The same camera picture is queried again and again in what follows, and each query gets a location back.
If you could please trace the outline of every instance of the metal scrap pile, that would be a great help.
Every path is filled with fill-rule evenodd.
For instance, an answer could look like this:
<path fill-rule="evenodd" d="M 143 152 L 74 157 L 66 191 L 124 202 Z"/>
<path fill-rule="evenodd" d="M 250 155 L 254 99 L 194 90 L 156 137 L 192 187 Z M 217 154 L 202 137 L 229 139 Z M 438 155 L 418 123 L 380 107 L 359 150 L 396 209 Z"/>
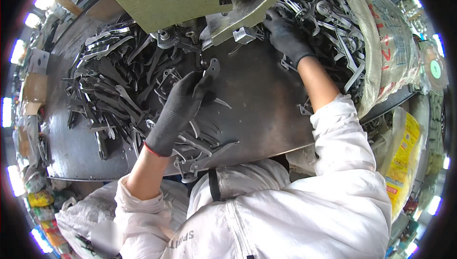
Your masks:
<path fill-rule="evenodd" d="M 346 0 L 279 0 L 274 6 L 307 33 L 330 77 L 358 102 L 363 93 L 365 44 Z M 286 56 L 281 65 L 296 71 Z"/>
<path fill-rule="evenodd" d="M 160 115 L 160 110 L 151 111 L 146 100 L 154 96 L 165 104 L 173 85 L 189 73 L 179 67 L 185 55 L 192 59 L 196 70 L 202 71 L 206 65 L 213 77 L 217 76 L 218 60 L 213 58 L 208 64 L 201 59 L 197 20 L 146 34 L 130 16 L 124 15 L 104 31 L 98 28 L 97 34 L 82 45 L 67 78 L 62 79 L 69 83 L 69 129 L 81 114 L 89 121 L 88 131 L 95 135 L 101 159 L 109 157 L 110 139 L 119 137 L 124 147 L 131 146 L 138 156 L 139 147 Z M 189 131 L 192 132 L 180 133 L 174 154 L 180 156 L 176 167 L 183 178 L 191 181 L 198 166 L 233 143 L 220 145 L 200 132 L 195 120 L 190 122 Z"/>

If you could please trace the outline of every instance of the gloved hand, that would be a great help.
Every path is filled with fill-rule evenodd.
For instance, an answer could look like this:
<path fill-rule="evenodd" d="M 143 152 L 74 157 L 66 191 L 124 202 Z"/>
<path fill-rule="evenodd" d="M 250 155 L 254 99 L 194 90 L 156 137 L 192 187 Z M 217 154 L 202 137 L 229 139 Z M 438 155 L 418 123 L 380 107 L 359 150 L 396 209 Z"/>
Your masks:
<path fill-rule="evenodd" d="M 144 142 L 150 151 L 161 157 L 171 155 L 179 132 L 197 114 L 212 82 L 210 75 L 202 78 L 202 72 L 191 72 L 174 85 L 156 125 Z"/>
<path fill-rule="evenodd" d="M 271 45 L 288 56 L 296 68 L 301 58 L 316 56 L 316 53 L 306 41 L 305 34 L 285 17 L 283 10 L 272 7 L 266 11 L 263 24 L 271 32 Z"/>

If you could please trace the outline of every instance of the black strap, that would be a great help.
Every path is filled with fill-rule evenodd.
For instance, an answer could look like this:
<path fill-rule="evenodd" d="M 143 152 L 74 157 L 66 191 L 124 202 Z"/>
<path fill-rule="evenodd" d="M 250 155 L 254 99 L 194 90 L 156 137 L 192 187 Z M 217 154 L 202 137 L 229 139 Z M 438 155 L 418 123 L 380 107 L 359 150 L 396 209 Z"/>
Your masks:
<path fill-rule="evenodd" d="M 219 181 L 218 181 L 218 174 L 216 173 L 216 169 L 209 169 L 208 170 L 208 177 L 209 177 L 209 191 L 211 192 L 211 197 L 213 201 L 220 201 L 221 200 L 221 190 L 219 189 Z"/>

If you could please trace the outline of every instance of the green label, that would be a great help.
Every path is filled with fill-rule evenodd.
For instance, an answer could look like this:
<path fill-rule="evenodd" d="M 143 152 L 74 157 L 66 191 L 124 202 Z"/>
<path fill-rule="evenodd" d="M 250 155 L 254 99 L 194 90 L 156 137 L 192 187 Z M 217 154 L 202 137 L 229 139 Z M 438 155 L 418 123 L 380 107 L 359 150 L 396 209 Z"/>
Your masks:
<path fill-rule="evenodd" d="M 438 62 L 435 60 L 431 61 L 430 63 L 430 71 L 431 74 L 435 77 L 435 79 L 439 79 L 441 77 L 441 67 Z"/>

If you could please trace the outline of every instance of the worker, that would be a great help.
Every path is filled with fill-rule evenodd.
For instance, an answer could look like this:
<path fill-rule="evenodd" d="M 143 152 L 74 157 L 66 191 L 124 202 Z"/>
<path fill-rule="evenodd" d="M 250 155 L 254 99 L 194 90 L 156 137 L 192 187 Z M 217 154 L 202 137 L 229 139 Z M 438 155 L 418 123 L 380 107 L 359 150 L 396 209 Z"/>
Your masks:
<path fill-rule="evenodd" d="M 176 202 L 163 200 L 160 184 L 211 83 L 192 72 L 173 87 L 132 172 L 118 182 L 123 258 L 384 258 L 392 207 L 354 103 L 283 12 L 269 9 L 263 24 L 308 91 L 317 176 L 291 183 L 271 159 L 217 168 L 193 187 L 187 219 L 172 230 Z"/>

